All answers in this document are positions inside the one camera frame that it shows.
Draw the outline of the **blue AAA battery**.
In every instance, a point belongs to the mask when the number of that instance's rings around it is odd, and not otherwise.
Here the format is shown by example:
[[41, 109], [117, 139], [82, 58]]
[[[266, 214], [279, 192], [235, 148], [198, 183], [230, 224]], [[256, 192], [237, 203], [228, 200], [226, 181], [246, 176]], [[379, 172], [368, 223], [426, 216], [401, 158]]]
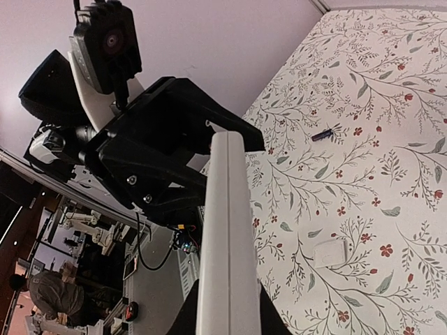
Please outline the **blue AAA battery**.
[[329, 128], [311, 137], [312, 142], [318, 142], [334, 135], [333, 129]]

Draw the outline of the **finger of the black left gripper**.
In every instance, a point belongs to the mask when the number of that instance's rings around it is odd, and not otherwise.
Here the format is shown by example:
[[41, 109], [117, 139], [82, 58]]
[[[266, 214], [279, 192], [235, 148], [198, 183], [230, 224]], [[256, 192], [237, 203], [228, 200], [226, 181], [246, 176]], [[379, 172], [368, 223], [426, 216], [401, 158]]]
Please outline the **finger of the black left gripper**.
[[262, 132], [255, 126], [241, 118], [221, 119], [218, 121], [211, 121], [207, 119], [205, 125], [208, 128], [216, 124], [225, 131], [233, 131], [239, 133], [243, 138], [244, 150], [246, 152], [255, 152], [264, 150], [264, 139]]
[[204, 203], [207, 178], [187, 166], [193, 153], [185, 148], [170, 155], [124, 136], [98, 149], [105, 173], [101, 183], [128, 209], [162, 213]]

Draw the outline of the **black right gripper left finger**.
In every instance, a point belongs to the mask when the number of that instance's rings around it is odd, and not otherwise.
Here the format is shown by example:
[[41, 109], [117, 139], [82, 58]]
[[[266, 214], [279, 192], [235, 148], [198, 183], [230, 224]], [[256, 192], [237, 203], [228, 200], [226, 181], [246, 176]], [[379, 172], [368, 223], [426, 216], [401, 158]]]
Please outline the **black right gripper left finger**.
[[170, 328], [170, 335], [196, 334], [198, 289], [199, 280], [196, 280]]

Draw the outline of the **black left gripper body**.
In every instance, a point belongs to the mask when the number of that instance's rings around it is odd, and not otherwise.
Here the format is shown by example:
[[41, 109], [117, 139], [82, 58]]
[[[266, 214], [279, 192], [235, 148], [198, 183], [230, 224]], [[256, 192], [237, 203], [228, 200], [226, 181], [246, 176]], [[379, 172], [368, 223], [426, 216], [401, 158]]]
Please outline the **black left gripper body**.
[[[117, 136], [141, 142], [168, 155], [179, 148], [191, 151], [193, 156], [208, 155], [216, 132], [213, 127], [208, 128], [205, 121], [232, 118], [240, 117], [220, 106], [191, 80], [162, 77], [83, 147], [83, 163], [101, 183], [105, 168], [98, 160], [98, 149]], [[153, 223], [178, 223], [181, 217], [202, 205], [162, 213], [145, 213], [140, 207], [133, 209], [140, 209]]]

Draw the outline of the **white air conditioner remote control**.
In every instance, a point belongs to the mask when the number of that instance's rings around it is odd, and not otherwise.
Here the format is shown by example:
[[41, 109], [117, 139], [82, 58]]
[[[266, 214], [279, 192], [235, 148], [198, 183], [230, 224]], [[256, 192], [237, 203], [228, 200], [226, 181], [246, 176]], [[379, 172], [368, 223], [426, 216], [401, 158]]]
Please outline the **white air conditioner remote control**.
[[244, 143], [212, 138], [198, 289], [197, 334], [260, 334], [254, 229]]

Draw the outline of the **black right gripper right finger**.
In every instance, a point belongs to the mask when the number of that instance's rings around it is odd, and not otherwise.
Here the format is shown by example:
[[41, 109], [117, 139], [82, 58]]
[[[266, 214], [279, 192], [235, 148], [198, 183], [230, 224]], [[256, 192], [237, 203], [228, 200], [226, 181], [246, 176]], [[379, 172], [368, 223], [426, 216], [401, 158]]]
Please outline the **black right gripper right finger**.
[[260, 316], [262, 335], [290, 335], [263, 284], [260, 284]]

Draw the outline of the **white remote battery cover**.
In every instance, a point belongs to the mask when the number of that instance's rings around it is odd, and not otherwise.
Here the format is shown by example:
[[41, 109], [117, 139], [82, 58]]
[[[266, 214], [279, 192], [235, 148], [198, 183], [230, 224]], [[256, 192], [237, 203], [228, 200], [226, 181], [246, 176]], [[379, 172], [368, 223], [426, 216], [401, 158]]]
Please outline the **white remote battery cover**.
[[331, 240], [314, 247], [315, 268], [332, 267], [346, 262], [346, 244], [343, 240]]

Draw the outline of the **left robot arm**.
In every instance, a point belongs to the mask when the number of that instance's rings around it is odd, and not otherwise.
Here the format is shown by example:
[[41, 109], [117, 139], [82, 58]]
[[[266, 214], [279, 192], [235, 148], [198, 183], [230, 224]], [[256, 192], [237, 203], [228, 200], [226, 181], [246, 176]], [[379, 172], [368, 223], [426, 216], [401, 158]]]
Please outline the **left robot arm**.
[[51, 137], [50, 162], [29, 154], [33, 164], [50, 173], [62, 165], [82, 165], [121, 205], [161, 226], [204, 205], [207, 179], [189, 161], [210, 153], [215, 126], [238, 132], [248, 152], [265, 148], [257, 127], [187, 78], [159, 78], [96, 130], [82, 108], [69, 62], [58, 51], [34, 71], [19, 98]]

